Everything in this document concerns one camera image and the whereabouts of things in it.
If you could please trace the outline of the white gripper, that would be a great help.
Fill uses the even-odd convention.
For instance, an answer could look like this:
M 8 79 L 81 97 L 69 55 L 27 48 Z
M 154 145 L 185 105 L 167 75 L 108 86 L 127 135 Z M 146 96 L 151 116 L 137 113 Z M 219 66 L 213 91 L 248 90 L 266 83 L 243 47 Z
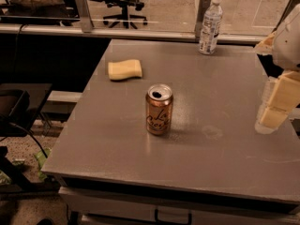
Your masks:
M 255 45 L 258 55 L 273 56 L 273 63 L 286 69 L 278 78 L 269 77 L 262 92 L 255 130 L 271 134 L 300 104 L 300 5 L 296 5 L 277 28 Z

